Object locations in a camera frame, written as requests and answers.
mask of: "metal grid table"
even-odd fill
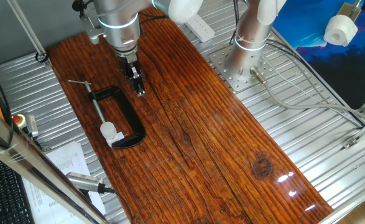
[[[246,9],[242,2],[239,7],[241,13]],[[180,25],[180,29],[211,64],[211,54],[227,47],[232,36],[233,4],[225,0],[206,0],[199,15],[215,30],[214,39],[201,43],[186,25]],[[71,141],[79,142],[91,175],[104,178],[109,185],[53,70],[36,62],[34,55],[0,65],[0,82],[12,113],[34,114],[40,132],[38,142],[50,150]],[[338,103],[333,90],[329,91],[321,78],[308,73],[302,65],[300,69],[299,62],[296,64],[271,46],[266,47],[264,56],[278,71],[267,79],[281,100],[301,105],[319,101]],[[365,142],[348,150],[342,146],[343,141],[358,132],[356,121],[351,120],[349,114],[327,108],[282,108],[259,83],[235,94],[333,208],[365,189]],[[115,195],[104,194],[101,198],[105,217],[110,222],[129,223]]]

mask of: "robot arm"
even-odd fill
[[[82,0],[77,2],[85,6]],[[114,47],[121,70],[137,95],[142,96],[145,88],[136,55],[137,41],[141,35],[138,12],[155,7],[172,21],[185,23],[198,12],[202,2],[203,0],[93,0],[97,15],[80,14],[80,19],[93,44],[97,44],[98,37],[102,35]],[[94,18],[98,18],[101,29],[92,26],[91,20]]]

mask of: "toilet paper roll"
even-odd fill
[[[358,27],[348,17],[337,15],[330,19],[324,40],[333,45],[348,46],[358,31]]]

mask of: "wooden board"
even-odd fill
[[[143,29],[153,33],[160,23],[146,23]],[[136,223],[318,223],[331,213],[170,20],[139,41],[146,88],[140,98],[103,39],[92,45],[82,34],[49,52],[91,145]],[[68,79],[88,80],[94,91],[120,86],[146,128],[144,142],[130,149],[109,148],[85,87]],[[128,129],[114,100],[99,105],[108,121]]]

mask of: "red button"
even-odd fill
[[[14,120],[14,122],[16,124],[21,124],[22,123],[22,118],[18,115],[15,115],[12,119]]]

